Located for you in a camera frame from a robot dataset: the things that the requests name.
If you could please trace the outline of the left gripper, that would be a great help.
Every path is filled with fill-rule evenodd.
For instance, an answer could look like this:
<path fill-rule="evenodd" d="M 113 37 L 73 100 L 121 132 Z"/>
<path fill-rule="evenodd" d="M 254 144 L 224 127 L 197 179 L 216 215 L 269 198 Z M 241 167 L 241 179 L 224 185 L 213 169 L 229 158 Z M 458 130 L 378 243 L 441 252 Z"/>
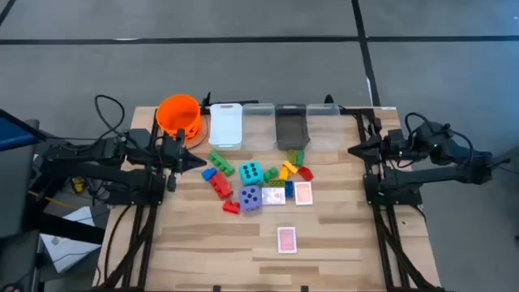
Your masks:
<path fill-rule="evenodd" d="M 176 137 L 164 134 L 161 137 L 160 163 L 165 169 L 174 173 L 183 173 L 207 165 L 207 162 L 184 148 L 185 135 L 179 133 Z"/>

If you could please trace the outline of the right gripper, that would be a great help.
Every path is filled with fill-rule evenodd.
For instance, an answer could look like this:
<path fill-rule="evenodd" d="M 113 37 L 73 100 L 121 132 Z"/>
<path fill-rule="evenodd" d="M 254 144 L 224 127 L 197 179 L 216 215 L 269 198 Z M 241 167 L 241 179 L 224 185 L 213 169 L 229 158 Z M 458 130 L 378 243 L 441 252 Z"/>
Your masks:
<path fill-rule="evenodd" d="M 405 137 L 402 129 L 389 130 L 380 142 L 380 137 L 374 135 L 366 141 L 348 148 L 348 153 L 362 159 L 365 162 L 380 162 L 380 156 L 383 161 L 402 159 L 405 150 Z"/>

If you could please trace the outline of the long green stud block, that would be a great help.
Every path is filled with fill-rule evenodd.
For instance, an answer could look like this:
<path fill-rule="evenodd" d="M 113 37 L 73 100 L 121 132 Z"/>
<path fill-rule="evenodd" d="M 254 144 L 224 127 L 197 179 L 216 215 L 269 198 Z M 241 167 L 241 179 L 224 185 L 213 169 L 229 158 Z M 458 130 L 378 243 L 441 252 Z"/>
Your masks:
<path fill-rule="evenodd" d="M 234 174 L 235 168 L 222 156 L 220 156 L 215 150 L 212 150 L 208 154 L 208 160 L 216 166 L 225 176 Z"/>

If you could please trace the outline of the large red stud block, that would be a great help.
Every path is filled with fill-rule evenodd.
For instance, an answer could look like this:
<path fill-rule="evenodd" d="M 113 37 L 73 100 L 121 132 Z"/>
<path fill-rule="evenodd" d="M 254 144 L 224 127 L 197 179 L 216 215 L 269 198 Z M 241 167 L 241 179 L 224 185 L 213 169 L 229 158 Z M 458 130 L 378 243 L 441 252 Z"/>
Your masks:
<path fill-rule="evenodd" d="M 213 190 L 217 193 L 217 196 L 224 200 L 230 198 L 234 191 L 229 184 L 229 182 L 225 179 L 225 175 L 220 172 L 216 172 L 209 180 Z"/>

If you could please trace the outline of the teal foam die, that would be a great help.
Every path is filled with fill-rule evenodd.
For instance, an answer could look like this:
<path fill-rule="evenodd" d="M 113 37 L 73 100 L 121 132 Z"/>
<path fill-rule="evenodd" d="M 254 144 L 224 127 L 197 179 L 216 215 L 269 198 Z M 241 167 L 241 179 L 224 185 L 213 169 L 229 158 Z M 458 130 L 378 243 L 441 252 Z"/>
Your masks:
<path fill-rule="evenodd" d="M 245 186 L 255 185 L 263 182 L 263 170 L 258 161 L 247 161 L 240 165 L 239 173 Z"/>

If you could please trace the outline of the purple foam die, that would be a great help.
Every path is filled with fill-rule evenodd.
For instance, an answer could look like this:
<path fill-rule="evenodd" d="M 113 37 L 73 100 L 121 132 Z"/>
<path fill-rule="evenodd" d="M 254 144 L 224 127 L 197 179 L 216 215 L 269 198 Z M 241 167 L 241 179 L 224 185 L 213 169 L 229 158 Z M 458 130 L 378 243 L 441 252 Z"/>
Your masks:
<path fill-rule="evenodd" d="M 260 187 L 250 185 L 239 190 L 240 208 L 244 213 L 252 212 L 262 208 L 262 193 Z"/>

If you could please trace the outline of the pink white card pack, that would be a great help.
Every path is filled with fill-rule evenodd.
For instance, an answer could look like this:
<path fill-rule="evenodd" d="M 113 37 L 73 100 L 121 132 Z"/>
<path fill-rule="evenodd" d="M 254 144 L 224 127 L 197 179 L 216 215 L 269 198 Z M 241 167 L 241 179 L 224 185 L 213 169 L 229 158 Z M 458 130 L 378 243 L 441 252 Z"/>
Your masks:
<path fill-rule="evenodd" d="M 285 189 L 281 187 L 264 187 L 262 189 L 263 205 L 284 205 Z"/>

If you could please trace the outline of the orange pumpkin bucket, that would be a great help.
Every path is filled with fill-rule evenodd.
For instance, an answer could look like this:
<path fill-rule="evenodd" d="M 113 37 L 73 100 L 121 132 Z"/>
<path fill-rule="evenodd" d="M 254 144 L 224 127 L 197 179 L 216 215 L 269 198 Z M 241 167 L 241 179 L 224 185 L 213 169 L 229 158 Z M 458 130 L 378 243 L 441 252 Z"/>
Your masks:
<path fill-rule="evenodd" d="M 167 134 L 176 136 L 184 130 L 185 139 L 193 140 L 202 128 L 199 103 L 187 94 L 170 96 L 158 106 L 156 121 Z"/>

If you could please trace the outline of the white plastic bin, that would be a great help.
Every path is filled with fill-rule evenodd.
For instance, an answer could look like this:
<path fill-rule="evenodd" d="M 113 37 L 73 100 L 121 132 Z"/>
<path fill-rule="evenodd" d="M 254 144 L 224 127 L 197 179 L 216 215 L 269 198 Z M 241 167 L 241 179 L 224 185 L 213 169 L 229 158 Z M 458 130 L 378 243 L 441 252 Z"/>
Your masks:
<path fill-rule="evenodd" d="M 210 106 L 209 144 L 216 150 L 236 151 L 242 147 L 242 106 L 239 103 Z"/>

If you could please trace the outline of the clear plastic bin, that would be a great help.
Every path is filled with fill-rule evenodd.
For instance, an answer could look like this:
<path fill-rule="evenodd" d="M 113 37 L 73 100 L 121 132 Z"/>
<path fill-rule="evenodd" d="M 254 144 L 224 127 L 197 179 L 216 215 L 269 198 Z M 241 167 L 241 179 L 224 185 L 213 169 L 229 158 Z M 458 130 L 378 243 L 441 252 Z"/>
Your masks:
<path fill-rule="evenodd" d="M 275 107 L 269 103 L 245 104 L 243 146 L 247 151 L 271 151 L 276 145 Z"/>
<path fill-rule="evenodd" d="M 344 145 L 345 124 L 335 104 L 309 104 L 307 129 L 312 151 L 334 152 Z"/>

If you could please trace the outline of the dark grey plastic bin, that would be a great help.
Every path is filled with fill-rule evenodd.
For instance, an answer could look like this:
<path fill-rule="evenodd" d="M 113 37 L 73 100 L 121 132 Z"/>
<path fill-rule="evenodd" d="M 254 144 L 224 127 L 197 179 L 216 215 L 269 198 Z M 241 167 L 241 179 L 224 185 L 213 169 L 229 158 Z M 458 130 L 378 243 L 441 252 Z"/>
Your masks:
<path fill-rule="evenodd" d="M 310 142 L 307 108 L 303 104 L 275 106 L 277 147 L 281 151 L 304 150 Z"/>

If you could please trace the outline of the red playing card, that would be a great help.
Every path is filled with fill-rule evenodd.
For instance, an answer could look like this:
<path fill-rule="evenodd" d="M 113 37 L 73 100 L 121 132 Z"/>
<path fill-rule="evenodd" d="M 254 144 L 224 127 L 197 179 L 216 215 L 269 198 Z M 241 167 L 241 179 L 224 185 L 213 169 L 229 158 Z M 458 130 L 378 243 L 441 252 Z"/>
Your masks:
<path fill-rule="evenodd" d="M 296 254 L 297 235 L 294 227 L 277 228 L 277 250 L 280 254 Z"/>

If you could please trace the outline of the black side desk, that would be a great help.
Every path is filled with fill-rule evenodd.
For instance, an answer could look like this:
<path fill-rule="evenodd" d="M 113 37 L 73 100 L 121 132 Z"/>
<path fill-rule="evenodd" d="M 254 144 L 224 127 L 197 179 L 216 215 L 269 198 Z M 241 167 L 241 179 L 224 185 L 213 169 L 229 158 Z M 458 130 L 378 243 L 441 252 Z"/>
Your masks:
<path fill-rule="evenodd" d="M 104 230 L 42 211 L 30 198 L 36 144 L 0 152 L 0 292 L 36 289 L 41 233 L 100 243 Z"/>

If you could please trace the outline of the white paper sheets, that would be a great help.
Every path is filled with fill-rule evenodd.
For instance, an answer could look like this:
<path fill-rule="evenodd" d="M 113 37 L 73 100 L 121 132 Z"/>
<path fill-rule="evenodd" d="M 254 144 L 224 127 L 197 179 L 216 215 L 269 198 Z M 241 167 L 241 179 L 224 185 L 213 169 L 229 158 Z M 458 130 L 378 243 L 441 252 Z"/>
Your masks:
<path fill-rule="evenodd" d="M 86 206 L 67 214 L 63 219 L 94 226 L 92 210 Z M 87 243 L 50 234 L 41 234 L 41 239 L 58 273 L 67 271 L 85 256 L 101 247 L 100 244 Z"/>

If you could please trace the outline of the blue screen monitor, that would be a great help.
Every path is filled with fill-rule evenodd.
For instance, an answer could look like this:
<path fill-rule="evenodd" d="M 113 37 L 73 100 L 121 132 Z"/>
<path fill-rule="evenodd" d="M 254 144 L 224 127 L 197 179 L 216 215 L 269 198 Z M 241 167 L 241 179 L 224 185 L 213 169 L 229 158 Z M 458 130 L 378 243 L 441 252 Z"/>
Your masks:
<path fill-rule="evenodd" d="M 23 121 L 0 109 L 0 152 L 46 141 L 39 126 L 37 119 Z"/>

